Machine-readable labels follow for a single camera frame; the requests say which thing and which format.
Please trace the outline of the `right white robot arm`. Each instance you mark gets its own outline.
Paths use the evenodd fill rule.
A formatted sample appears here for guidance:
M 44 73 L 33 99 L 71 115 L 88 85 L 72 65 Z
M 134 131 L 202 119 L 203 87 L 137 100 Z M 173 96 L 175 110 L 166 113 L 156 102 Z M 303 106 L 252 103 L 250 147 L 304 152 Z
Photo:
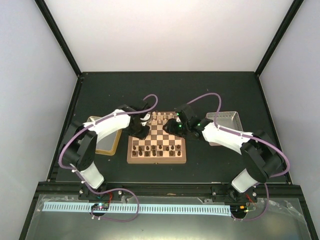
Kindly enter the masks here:
M 216 123 L 215 118 L 199 118 L 188 104 L 178 107 L 175 113 L 176 117 L 163 126 L 166 133 L 186 140 L 216 143 L 241 155 L 244 170 L 228 184 L 226 190 L 232 202 L 240 201 L 254 185 L 266 183 L 285 160 L 263 131 L 238 131 Z

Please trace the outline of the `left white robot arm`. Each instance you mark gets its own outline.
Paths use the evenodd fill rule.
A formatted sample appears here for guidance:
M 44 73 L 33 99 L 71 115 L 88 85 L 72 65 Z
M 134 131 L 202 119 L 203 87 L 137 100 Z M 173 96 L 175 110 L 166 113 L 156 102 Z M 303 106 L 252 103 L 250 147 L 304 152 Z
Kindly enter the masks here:
M 90 186 L 89 193 L 97 200 L 103 199 L 108 188 L 95 164 L 97 144 L 119 130 L 127 131 L 131 137 L 145 139 L 150 131 L 146 124 L 150 110 L 150 105 L 142 100 L 137 106 L 122 105 L 96 121 L 71 124 L 60 148 L 60 167 L 79 174 Z

